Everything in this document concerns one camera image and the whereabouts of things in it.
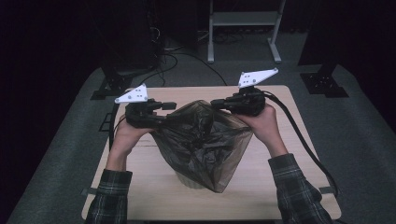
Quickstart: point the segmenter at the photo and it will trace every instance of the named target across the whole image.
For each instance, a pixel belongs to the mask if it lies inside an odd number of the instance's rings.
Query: wooden table
[[[315,150],[309,139],[303,120],[285,86],[258,86],[276,95],[289,109],[306,142]],[[238,92],[237,87],[186,87],[148,88],[148,96],[160,102],[176,102],[181,108],[194,100],[221,99]],[[328,187],[329,182],[312,162],[292,129],[285,113],[275,103],[280,133],[290,153],[293,153],[307,180],[317,189]],[[120,106],[116,120],[125,111]],[[159,115],[172,111],[158,110]],[[99,162],[92,188],[96,189],[106,165],[108,142]],[[240,161],[232,180],[223,193],[209,189],[189,188],[182,184],[175,171],[165,162],[150,134],[144,135],[128,157],[127,170],[134,176],[128,195],[128,219],[133,220],[277,220],[281,219],[277,208],[276,186],[268,165],[270,155],[265,145],[254,135]],[[323,194],[322,205],[333,219],[341,216],[340,208],[332,194]],[[88,195],[82,210],[87,216],[93,200]]]

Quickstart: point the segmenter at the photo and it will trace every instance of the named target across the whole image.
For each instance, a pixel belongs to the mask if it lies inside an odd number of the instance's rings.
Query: plastic bag
[[[252,136],[241,120],[206,101],[174,111],[152,136],[166,162],[190,180],[223,192]]]

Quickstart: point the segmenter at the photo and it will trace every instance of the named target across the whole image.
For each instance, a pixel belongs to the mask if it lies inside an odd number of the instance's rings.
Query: gray carpet
[[[347,223],[396,223],[396,136],[361,91],[356,78],[342,66],[333,77],[349,98],[310,95],[300,78],[302,72],[316,72],[317,65],[297,66],[306,34],[279,34],[276,44],[282,57],[275,64],[263,35],[244,35],[242,41],[215,45],[215,63],[228,85],[236,85],[241,72],[277,67],[279,74],[261,85],[286,85],[296,101],[319,159],[333,175],[340,189],[337,198],[341,219]],[[171,42],[168,48],[175,47]],[[183,49],[206,60],[206,44],[197,52]],[[177,66],[164,73],[165,87],[222,86],[217,74],[188,55],[174,54]],[[162,69],[174,59],[161,56]],[[135,87],[148,75],[134,79]],[[106,142],[98,132],[115,97],[91,101],[104,78],[93,71],[76,97],[9,223],[82,223],[85,197],[81,190],[91,185]],[[159,76],[146,81],[161,87]]]

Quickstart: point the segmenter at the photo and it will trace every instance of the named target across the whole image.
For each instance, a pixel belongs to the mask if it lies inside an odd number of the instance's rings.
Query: plaid sleeve
[[[284,223],[332,223],[331,217],[320,204],[320,192],[305,179],[293,154],[272,158],[269,164]]]
[[[126,223],[131,172],[104,170],[85,223]]]

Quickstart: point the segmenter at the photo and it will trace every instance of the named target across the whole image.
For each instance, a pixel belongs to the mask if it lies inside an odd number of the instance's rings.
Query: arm
[[[268,148],[278,207],[284,223],[332,223],[320,204],[320,192],[305,179],[294,156],[286,149],[277,126],[275,109],[266,105],[257,117],[235,116],[250,126]]]
[[[152,129],[136,129],[123,117],[107,157],[106,168],[88,211],[85,223],[126,223],[128,190],[132,173],[126,171],[126,159],[145,133]]]

